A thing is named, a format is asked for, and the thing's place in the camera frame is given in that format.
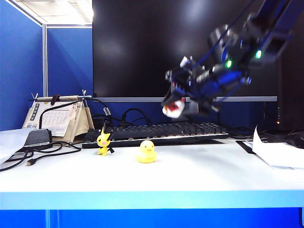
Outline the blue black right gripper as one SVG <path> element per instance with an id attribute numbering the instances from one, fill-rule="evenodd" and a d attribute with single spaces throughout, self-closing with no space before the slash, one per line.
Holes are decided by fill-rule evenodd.
<path id="1" fill-rule="evenodd" d="M 230 96 L 241 85 L 249 85 L 251 78 L 247 71 L 234 70 L 217 64 L 209 70 L 197 67 L 193 70 L 169 70 L 165 74 L 171 86 L 165 95 L 162 106 L 166 115 L 208 115 L 211 110 L 219 110 L 215 99 L 221 93 Z"/>

